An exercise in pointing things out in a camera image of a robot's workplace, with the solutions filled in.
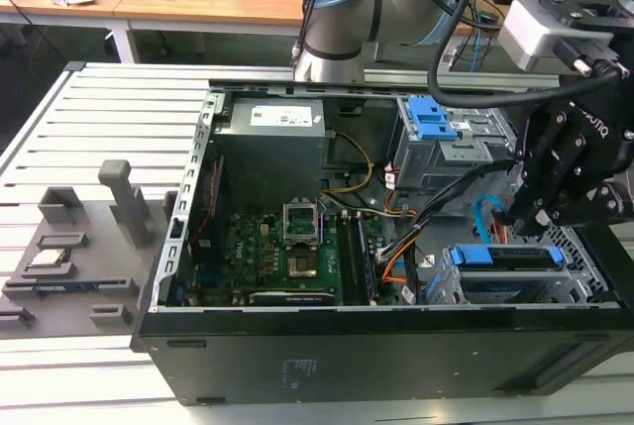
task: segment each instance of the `black computer case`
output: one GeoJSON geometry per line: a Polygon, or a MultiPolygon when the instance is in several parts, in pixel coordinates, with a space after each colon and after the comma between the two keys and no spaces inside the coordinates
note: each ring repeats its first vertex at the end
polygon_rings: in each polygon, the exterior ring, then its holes
{"type": "MultiPolygon", "coordinates": [[[[263,97],[270,89],[256,85],[239,87],[242,96],[263,97]]],[[[287,86],[278,92],[287,96],[299,89],[287,86]]],[[[382,93],[380,88],[364,89],[382,93]]],[[[230,90],[226,100],[237,93],[230,90]]],[[[204,124],[210,116],[205,110],[222,106],[218,116],[229,113],[223,99],[213,98],[220,94],[208,96],[185,184],[195,182],[189,179],[204,153],[205,134],[213,131],[204,124]]],[[[354,121],[358,126],[359,118],[354,121]]],[[[167,238],[164,259],[153,275],[173,277],[180,252],[187,257],[189,244],[175,247],[182,225],[173,223],[178,229],[167,238]]],[[[534,309],[403,304],[268,311],[158,302],[135,336],[183,405],[550,394],[610,357],[634,350],[634,262],[605,225],[577,228],[575,235],[607,285],[596,291],[597,302],[583,307],[558,308],[552,301],[534,309]],[[618,307],[603,308],[603,301],[615,301],[618,307]]],[[[178,291],[185,281],[165,284],[178,291]]]]}

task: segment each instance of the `desk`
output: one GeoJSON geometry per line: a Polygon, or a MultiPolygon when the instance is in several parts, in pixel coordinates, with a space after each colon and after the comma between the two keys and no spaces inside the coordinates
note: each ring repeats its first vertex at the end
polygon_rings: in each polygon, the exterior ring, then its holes
{"type": "MultiPolygon", "coordinates": [[[[302,20],[301,0],[95,0],[68,8],[54,6],[49,0],[13,1],[34,24],[112,31],[119,58],[127,63],[139,61],[132,34],[135,29],[295,36],[302,20]]],[[[500,9],[505,13],[508,6],[500,9]]],[[[25,22],[8,0],[0,0],[0,23],[25,22]]],[[[470,27],[460,24],[452,46],[462,42],[458,36],[470,32],[470,27]]],[[[380,49],[375,58],[380,58],[380,49]]]]}
{"type": "MultiPolygon", "coordinates": [[[[218,77],[289,80],[291,72],[282,67],[108,63],[64,71],[0,157],[0,285],[16,268],[42,220],[36,204],[47,185],[72,185],[81,200],[112,200],[109,189],[99,185],[97,171],[105,158],[114,156],[129,159],[139,172],[145,198],[160,199],[174,189],[182,177],[208,79],[218,77]],[[166,131],[171,120],[178,125],[166,131]]],[[[420,86],[425,73],[367,70],[366,79],[420,86]]],[[[557,77],[450,73],[441,75],[440,82],[453,88],[524,90],[554,86],[557,77]]],[[[615,357],[546,397],[184,408],[150,357],[133,354],[129,342],[126,336],[0,340],[0,423],[500,425],[522,420],[524,425],[615,425],[634,421],[634,354],[615,357]]]]}

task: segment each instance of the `red wire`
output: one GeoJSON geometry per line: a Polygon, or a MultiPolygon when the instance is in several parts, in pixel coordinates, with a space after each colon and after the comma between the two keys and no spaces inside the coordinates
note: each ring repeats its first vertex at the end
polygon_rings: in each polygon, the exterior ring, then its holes
{"type": "Polygon", "coordinates": [[[207,209],[207,214],[205,215],[204,220],[202,221],[202,224],[200,224],[200,228],[198,229],[198,232],[196,232],[196,235],[194,235],[194,237],[191,239],[191,241],[189,241],[189,244],[193,245],[194,242],[196,242],[196,240],[198,240],[198,237],[200,237],[200,234],[202,233],[202,229],[205,228],[205,225],[207,225],[207,221],[211,218],[211,213],[214,210],[214,204],[215,202],[215,198],[214,198],[214,189],[216,188],[216,176],[218,175],[218,162],[215,161],[214,162],[214,171],[211,174],[211,185],[209,186],[210,188],[210,192],[209,192],[209,209],[207,209]]]}

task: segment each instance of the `table leg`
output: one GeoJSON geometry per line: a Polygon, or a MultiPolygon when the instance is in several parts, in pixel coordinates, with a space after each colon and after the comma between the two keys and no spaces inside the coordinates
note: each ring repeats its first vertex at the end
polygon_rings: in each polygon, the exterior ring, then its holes
{"type": "Polygon", "coordinates": [[[377,42],[374,45],[374,61],[383,61],[385,55],[385,44],[377,42]]]}
{"type": "Polygon", "coordinates": [[[205,55],[205,35],[202,32],[194,32],[194,52],[197,55],[205,55]]]}
{"type": "Polygon", "coordinates": [[[126,21],[121,24],[112,24],[109,29],[112,31],[112,37],[115,38],[117,53],[121,63],[139,63],[139,53],[137,52],[137,44],[135,36],[126,21]]]}

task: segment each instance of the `robotic arm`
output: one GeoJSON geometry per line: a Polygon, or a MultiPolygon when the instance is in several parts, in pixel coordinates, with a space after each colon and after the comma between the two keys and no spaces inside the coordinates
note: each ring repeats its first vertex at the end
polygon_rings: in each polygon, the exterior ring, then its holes
{"type": "Polygon", "coordinates": [[[634,0],[514,1],[500,44],[524,70],[567,75],[558,88],[490,96],[453,95],[438,85],[442,52],[469,0],[461,0],[451,17],[438,0],[316,1],[295,79],[363,82],[363,42],[440,40],[427,77],[436,101],[466,109],[521,107],[520,187],[506,218],[518,234],[540,235],[551,223],[634,218],[629,189],[612,179],[634,160],[634,83],[629,78],[634,0]]]}
{"type": "Polygon", "coordinates": [[[432,0],[316,0],[295,79],[363,82],[364,42],[433,44],[448,22],[432,0]]]}

